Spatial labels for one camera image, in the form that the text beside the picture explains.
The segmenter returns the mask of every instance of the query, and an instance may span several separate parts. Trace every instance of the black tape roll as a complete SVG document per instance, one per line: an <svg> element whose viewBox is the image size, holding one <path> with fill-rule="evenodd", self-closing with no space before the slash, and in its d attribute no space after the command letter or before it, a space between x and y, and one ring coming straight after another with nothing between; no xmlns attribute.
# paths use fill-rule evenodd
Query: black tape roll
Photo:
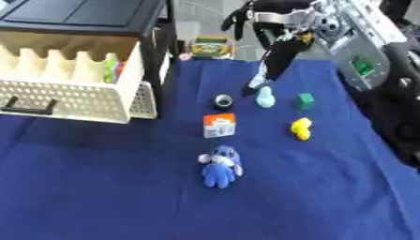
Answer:
<svg viewBox="0 0 420 240"><path fill-rule="evenodd" d="M213 100L213 105L217 110L228 110L233 105L233 99L229 95L217 95Z"/></svg>

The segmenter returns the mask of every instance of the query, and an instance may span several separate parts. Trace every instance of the stuffed toy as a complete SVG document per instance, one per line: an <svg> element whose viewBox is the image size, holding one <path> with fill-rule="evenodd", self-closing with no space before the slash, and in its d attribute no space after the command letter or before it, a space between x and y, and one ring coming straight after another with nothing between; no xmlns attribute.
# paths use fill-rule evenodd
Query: stuffed toy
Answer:
<svg viewBox="0 0 420 240"><path fill-rule="evenodd" d="M244 174L239 154L230 146L221 145L211 154L200 155L199 162L204 164L204 184L210 188L227 188L236 176Z"/></svg>

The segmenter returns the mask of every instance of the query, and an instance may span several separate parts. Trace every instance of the floor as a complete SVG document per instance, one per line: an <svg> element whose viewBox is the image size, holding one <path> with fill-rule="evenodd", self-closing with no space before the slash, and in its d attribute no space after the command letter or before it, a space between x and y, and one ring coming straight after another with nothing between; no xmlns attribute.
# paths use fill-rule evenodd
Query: floor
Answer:
<svg viewBox="0 0 420 240"><path fill-rule="evenodd" d="M233 36L233 31L223 33L220 25L224 18L245 0L173 0L176 19L178 21L178 35L183 40L194 39L199 34L228 34ZM263 55L263 49L255 38L249 25L246 26L244 39L237 43L238 60L258 60Z"/></svg>

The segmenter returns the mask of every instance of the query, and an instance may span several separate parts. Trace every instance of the small box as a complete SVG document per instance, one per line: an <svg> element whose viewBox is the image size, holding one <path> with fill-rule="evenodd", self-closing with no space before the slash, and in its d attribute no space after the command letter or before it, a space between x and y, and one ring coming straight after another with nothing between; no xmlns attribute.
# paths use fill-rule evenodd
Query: small box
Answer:
<svg viewBox="0 0 420 240"><path fill-rule="evenodd" d="M233 113L206 115L204 117L204 138L219 138L234 135L236 119Z"/></svg>
<svg viewBox="0 0 420 240"><path fill-rule="evenodd" d="M300 110L309 110L315 107L315 98L311 94L299 94L297 96L297 107Z"/></svg>

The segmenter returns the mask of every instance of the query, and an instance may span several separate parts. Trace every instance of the plush toy ear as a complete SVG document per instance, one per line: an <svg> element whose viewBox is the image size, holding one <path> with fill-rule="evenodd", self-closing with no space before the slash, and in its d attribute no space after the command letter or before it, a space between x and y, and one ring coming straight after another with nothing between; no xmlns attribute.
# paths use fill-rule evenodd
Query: plush toy ear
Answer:
<svg viewBox="0 0 420 240"><path fill-rule="evenodd" d="M202 164L209 163L211 160L212 158L208 154L199 155L199 162Z"/></svg>
<svg viewBox="0 0 420 240"><path fill-rule="evenodd" d="M234 173L237 176L242 176L244 174L244 169L240 165L234 165Z"/></svg>

